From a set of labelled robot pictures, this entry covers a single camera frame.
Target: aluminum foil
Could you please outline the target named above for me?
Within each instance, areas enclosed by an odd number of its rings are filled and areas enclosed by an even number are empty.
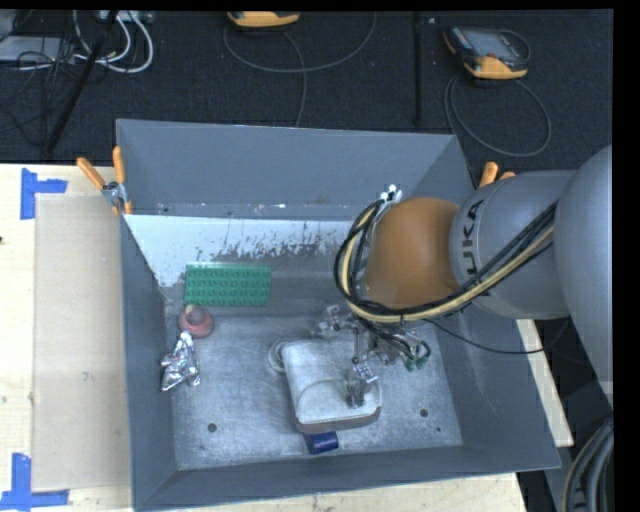
[[[168,391],[184,381],[189,386],[200,384],[196,346],[187,331],[180,334],[173,351],[164,356],[160,364],[164,368],[162,391]]]

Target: blue tape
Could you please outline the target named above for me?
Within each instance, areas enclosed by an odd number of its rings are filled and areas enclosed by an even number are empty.
[[[11,490],[0,496],[0,510],[30,512],[31,507],[66,505],[69,490],[31,492],[31,458],[21,453],[11,456]]]
[[[325,432],[323,434],[303,434],[307,443],[307,450],[311,455],[337,450],[340,447],[338,443],[338,434],[335,432]]]
[[[67,182],[64,180],[38,181],[38,175],[22,168],[22,190],[20,196],[20,219],[33,219],[36,216],[37,193],[64,194]]]

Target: cable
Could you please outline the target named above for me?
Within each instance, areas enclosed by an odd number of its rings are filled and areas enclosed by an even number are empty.
[[[371,39],[371,36],[373,35],[373,32],[374,32],[374,30],[376,28],[377,18],[378,18],[378,13],[377,13],[377,11],[374,11],[373,12],[373,18],[372,18],[372,21],[371,21],[371,28],[369,29],[369,33],[366,35],[366,37],[360,43],[360,45],[355,50],[353,50],[349,55],[347,55],[346,57],[343,57],[341,59],[338,59],[338,60],[336,60],[334,62],[329,62],[328,64],[323,64],[321,66],[313,66],[313,67],[308,67],[308,68],[304,67],[304,66],[302,66],[300,68],[271,68],[271,67],[261,66],[259,64],[254,64],[253,62],[245,59],[244,57],[241,57],[229,45],[229,40],[228,40],[228,36],[227,36],[227,34],[229,32],[229,25],[226,25],[224,27],[224,30],[222,32],[222,40],[224,42],[225,47],[227,48],[229,53],[231,53],[231,55],[233,55],[240,62],[246,64],[247,66],[251,66],[252,68],[259,69],[259,70],[262,70],[262,71],[269,71],[271,73],[309,73],[309,72],[312,72],[312,71],[320,71],[320,70],[323,70],[323,69],[329,69],[329,68],[332,68],[334,66],[338,66],[338,65],[342,64],[343,62],[348,61],[354,55],[356,55],[369,42],[369,39]]]
[[[294,50],[298,54],[298,59],[300,60],[300,66],[304,69],[304,58],[302,56],[302,52],[300,51],[300,47],[296,44],[293,38],[287,33],[284,33],[284,36],[289,40]],[[302,112],[304,111],[304,104],[307,99],[307,72],[303,71],[302,73],[302,98],[300,100],[300,108],[298,109],[298,117],[296,117],[295,126],[300,126],[300,120],[302,119]]]
[[[609,452],[607,455],[607,460],[604,463],[604,468],[602,469],[602,473],[600,474],[600,510],[603,512],[607,512],[609,510],[609,503],[607,499],[607,475],[609,473],[609,462],[611,461],[611,456],[613,455],[613,450]]]
[[[8,100],[4,100],[4,101],[0,101],[0,109],[2,109],[2,111],[5,112],[5,114],[11,119],[13,126],[4,128],[2,130],[0,130],[0,133],[3,132],[7,132],[10,131],[12,129],[17,129],[22,136],[25,138],[25,140],[33,145],[33,146],[38,146],[38,147],[42,147],[43,144],[45,143],[45,133],[47,130],[47,116],[48,114],[52,113],[55,109],[57,109],[59,106],[61,106],[64,102],[61,102],[60,104],[56,105],[55,107],[51,107],[50,103],[51,100],[53,98],[53,89],[55,87],[56,84],[56,78],[57,78],[57,72],[59,70],[64,70],[63,67],[63,63],[66,62],[67,57],[69,56],[70,52],[69,52],[69,48],[70,45],[68,44],[68,39],[66,37],[61,37],[60,39],[60,43],[58,46],[58,53],[56,55],[56,57],[50,57],[46,54],[44,54],[41,51],[25,51],[23,53],[21,53],[18,58],[17,58],[17,64],[19,66],[19,69],[21,70],[31,70],[31,74],[29,75],[29,77],[27,78],[27,80],[24,82],[24,84],[22,84],[22,86],[20,87],[20,89],[14,93],[11,98],[9,98]],[[44,37],[42,40],[42,50],[44,49]],[[47,65],[45,66],[20,66],[20,61],[25,58],[26,56],[29,55],[36,55],[38,57],[44,57],[46,59],[51,59],[51,63],[47,63]],[[44,79],[42,86],[42,111],[39,115],[34,116],[24,122],[21,122],[20,120],[18,120],[18,118],[11,112],[11,110],[9,109],[8,106],[6,106],[6,104],[13,104],[16,99],[24,93],[24,91],[26,90],[26,88],[28,87],[28,85],[31,83],[31,81],[33,80],[33,77],[36,76],[38,69],[48,69],[48,74],[46,76],[46,78]],[[39,139],[34,139],[33,137],[31,137],[26,129],[25,126],[35,120],[41,119],[42,122],[42,126],[41,128],[41,133],[40,133],[40,137]]]
[[[72,17],[73,17],[74,29],[75,29],[76,35],[78,36],[80,44],[82,44],[83,48],[87,52],[90,52],[91,49],[90,49],[88,43],[82,37],[82,33],[80,31],[80,24],[78,23],[78,11],[76,9],[72,10]],[[144,38],[145,38],[145,40],[147,42],[147,46],[148,46],[147,52],[148,53],[147,53],[147,59],[145,60],[145,62],[142,65],[140,65],[138,67],[135,67],[135,68],[120,67],[120,66],[114,66],[113,65],[113,62],[117,62],[119,60],[122,60],[124,57],[126,57],[129,54],[129,52],[131,50],[131,46],[132,46],[132,44],[131,44],[131,34],[129,32],[129,29],[126,27],[125,23],[122,21],[122,19],[120,17],[120,14],[118,13],[118,15],[116,16],[116,21],[118,22],[118,24],[122,28],[122,31],[125,34],[125,38],[127,40],[125,49],[122,52],[120,52],[120,54],[116,55],[115,57],[105,56],[105,57],[100,57],[100,58],[96,59],[96,64],[104,66],[104,67],[110,69],[111,71],[115,71],[117,73],[126,73],[126,74],[140,73],[140,72],[146,70],[151,65],[151,63],[153,62],[153,57],[154,57],[153,40],[151,39],[151,34],[147,30],[147,28],[144,26],[144,24],[138,19],[137,16],[132,16],[131,13],[129,13],[129,18],[133,20],[133,22],[136,24],[136,26],[138,27],[140,32],[142,32],[142,34],[144,35]],[[75,54],[74,56],[76,58],[78,58],[78,59],[83,59],[83,60],[88,59],[88,56],[86,56],[86,55]]]
[[[55,57],[51,57],[50,55],[47,55],[46,53],[44,53],[44,49],[45,49],[45,36],[42,37],[42,45],[41,45],[40,51],[27,50],[22,52],[20,55],[18,55],[16,59],[17,69],[19,71],[37,71],[39,69],[50,69],[51,67],[56,66],[60,63],[66,63],[73,53],[71,51],[71,43],[69,41],[69,38],[66,37],[66,31],[64,31],[60,37],[60,42],[58,43],[58,51]],[[32,66],[20,65],[21,60],[29,55],[38,56],[48,62],[43,62],[43,63],[37,62],[35,65],[32,65]]]
[[[546,348],[547,350],[551,350],[553,346],[558,342],[558,340],[562,338],[562,335],[569,328],[570,324],[571,324],[571,319],[569,317],[565,318],[560,328],[556,331],[553,338],[551,338],[551,341],[547,341],[544,343],[544,348]]]
[[[438,329],[441,329],[442,331],[446,332],[450,336],[453,336],[454,338],[459,339],[460,341],[464,341],[469,345],[473,345],[476,348],[486,350],[487,352],[493,352],[494,354],[529,355],[529,354],[537,354],[538,352],[542,352],[544,350],[544,347],[537,348],[535,350],[500,350],[497,348],[487,347],[486,345],[481,345],[480,343],[476,343],[475,341],[465,338],[464,336],[460,336],[459,334],[447,329],[446,327],[443,327],[442,325],[440,325],[437,322],[434,322],[433,320],[426,320],[426,321],[435,325]]]
[[[354,301],[354,296],[350,292],[350,273],[349,266],[351,261],[351,255],[356,242],[357,235],[365,230],[367,226],[375,219],[375,216],[380,207],[379,202],[373,203],[363,214],[359,216],[360,220],[356,220],[351,228],[351,231],[344,241],[334,262],[334,279],[338,286],[338,289],[347,300],[349,307],[356,314],[356,316],[364,317],[370,321],[380,323],[397,323],[404,321],[424,320],[434,316],[444,315],[446,313],[454,311],[462,304],[469,302],[471,299],[485,292],[492,286],[495,286],[500,280],[507,277],[510,273],[515,271],[519,266],[525,264],[532,257],[536,255],[538,249],[548,240],[551,239],[553,234],[553,226],[549,226],[536,240],[527,244],[525,248],[522,248],[519,252],[504,263],[499,270],[495,271],[489,278],[483,282],[478,282],[468,290],[464,290],[453,299],[448,298],[446,302],[438,304],[436,306],[425,305],[421,311],[412,311],[411,313],[398,313],[397,311],[389,312],[388,308],[385,308],[381,304],[376,303],[361,303]],[[372,307],[375,305],[379,310],[384,313],[372,311]]]
[[[573,512],[576,506],[575,494],[580,478],[610,435],[613,435],[612,417],[607,418],[600,428],[596,430],[571,465],[562,496],[562,512]]]
[[[593,462],[588,470],[587,484],[586,484],[586,500],[587,510],[590,512],[596,512],[598,509],[598,488],[600,487],[600,477],[602,476],[602,470],[613,451],[613,431],[609,433],[604,443],[602,443],[600,449],[593,458]]]
[[[9,30],[9,32],[7,32],[6,34],[0,34],[0,43],[5,39],[7,39],[8,37],[11,37],[16,32],[18,32],[24,26],[27,20],[31,17],[31,15],[33,14],[33,11],[35,11],[35,9],[29,9],[29,12],[27,12],[25,17],[22,19],[22,21],[20,22],[20,25],[17,24],[18,16],[16,14],[16,16],[14,16],[13,18],[13,21],[11,22],[11,29]]]
[[[459,76],[455,76],[455,77],[451,78],[449,80],[449,82],[447,83],[447,86],[445,87],[445,91],[444,91],[445,115],[447,116],[447,122],[449,123],[449,127],[452,130],[454,130],[454,128],[453,128],[454,123],[452,121],[455,119],[455,121],[462,127],[462,129],[472,139],[474,139],[476,142],[482,144],[484,147],[486,147],[486,148],[488,148],[488,149],[490,149],[492,151],[495,151],[496,153],[500,153],[501,155],[525,158],[525,157],[531,157],[531,156],[539,155],[545,149],[547,149],[547,146],[549,145],[549,142],[551,141],[551,118],[549,117],[549,112],[547,111],[546,107],[543,105],[542,100],[540,100],[540,98],[528,86],[526,86],[522,81],[513,80],[513,82],[515,82],[516,85],[518,85],[519,87],[522,87],[535,100],[535,102],[538,104],[538,106],[542,110],[542,113],[544,114],[545,121],[546,121],[545,126],[546,126],[547,136],[546,136],[544,142],[540,145],[540,147],[538,147],[538,149],[536,149],[534,151],[527,151],[527,152],[517,153],[517,152],[513,152],[513,151],[507,151],[507,150],[504,150],[504,149],[500,149],[500,148],[498,148],[496,146],[493,146],[493,145],[485,142],[479,136],[477,136],[474,132],[472,132],[471,129],[464,123],[464,121],[462,120],[462,118],[460,116],[460,113],[458,112],[458,109],[457,109],[457,107],[455,105],[454,99],[453,99],[453,91],[455,90],[455,86],[458,83],[459,78],[460,78]]]
[[[473,286],[477,285],[480,282],[480,279],[482,277],[484,277],[484,275],[487,274],[489,271],[493,270],[509,253],[512,253],[512,257],[515,256],[517,254],[517,252],[513,252],[513,251],[514,251],[514,249],[517,251],[517,247],[518,247],[519,244],[520,244],[521,247],[525,247],[527,244],[529,244],[529,242],[531,240],[533,240],[535,238],[535,236],[537,236],[540,233],[540,231],[544,227],[549,225],[550,222],[553,220],[553,214],[555,212],[555,206],[556,206],[556,203],[552,203],[547,209],[545,209],[542,213],[540,213],[533,221],[531,221],[529,223],[528,226],[526,226],[524,229],[522,229],[520,231],[520,233],[518,235],[516,235],[511,240],[510,243],[508,243],[506,246],[504,246],[502,250],[500,250],[493,258],[491,258],[491,260],[489,260],[489,262],[487,262],[485,265],[483,265],[483,267],[474,275],[474,277],[468,279],[466,282],[464,282],[462,285],[460,285],[458,287],[458,289],[454,293],[450,294],[445,299],[434,301],[434,302],[431,302],[429,304],[423,304],[423,305],[420,305],[420,306],[411,307],[411,308],[390,309],[390,308],[387,308],[387,307],[385,307],[385,306],[383,306],[381,304],[375,303],[375,302],[360,300],[360,298],[358,296],[358,293],[357,293],[357,290],[353,286],[353,277],[351,275],[349,276],[350,282],[349,282],[348,294],[345,295],[345,298],[347,298],[348,300],[350,300],[354,304],[369,308],[370,310],[372,310],[372,312],[388,313],[388,314],[401,314],[401,315],[406,315],[406,314],[409,314],[409,313],[416,313],[416,312],[420,312],[420,311],[424,310],[427,307],[433,307],[433,306],[439,306],[439,305],[445,304],[447,301],[450,301],[451,299],[459,297],[463,292],[465,292],[465,291],[471,289]],[[374,219],[376,219],[378,217],[378,211],[379,211],[380,207],[376,203],[374,203],[373,205],[370,206],[370,208],[375,209],[374,215],[369,217],[369,219],[365,222],[363,220],[364,213],[367,213],[367,210],[365,210],[358,217],[358,219],[356,219],[356,221],[353,224],[354,226],[361,225],[361,227],[358,228],[357,230],[352,229],[351,233],[347,237],[347,240],[349,240],[351,237],[354,237],[355,235],[357,235],[360,231],[364,231],[365,233],[368,232],[370,224],[373,222]],[[360,240],[360,244],[359,244],[359,247],[358,247],[358,255],[361,255],[361,250],[362,250],[362,248],[364,246],[363,240],[364,240],[363,238],[361,238],[361,240]],[[549,247],[550,247],[550,244],[548,244],[543,249],[541,249],[541,251],[533,254],[531,256],[531,258],[539,256],[542,251],[547,250]],[[338,251],[336,259],[339,259],[342,256],[341,251],[342,251],[342,248],[340,248],[340,250]]]

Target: green connector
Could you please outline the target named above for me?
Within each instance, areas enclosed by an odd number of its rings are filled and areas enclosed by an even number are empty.
[[[195,306],[265,306],[271,267],[237,263],[194,263],[185,273],[184,303]]]
[[[410,357],[409,359],[407,359],[404,362],[404,366],[407,370],[409,370],[410,372],[412,372],[413,370],[416,369],[416,359],[415,357]]]
[[[424,365],[427,364],[428,360],[429,360],[429,356],[422,356],[416,361],[416,368],[418,369],[424,368]]]

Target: wooden table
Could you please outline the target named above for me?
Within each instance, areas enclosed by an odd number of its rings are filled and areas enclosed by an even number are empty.
[[[31,220],[20,220],[23,167],[39,180],[68,182],[64,194],[37,195]],[[98,170],[107,182],[115,177],[113,168]],[[22,453],[32,457],[34,491],[70,489],[69,504],[49,510],[130,510],[117,219],[75,166],[0,164],[0,194],[0,491],[11,486],[11,454]],[[56,220],[51,212],[63,214]],[[50,229],[56,225],[62,234]],[[540,346],[532,321],[519,327],[527,349]],[[528,357],[554,439],[570,446],[546,358]],[[259,509],[526,510],[515,474],[261,501]]]

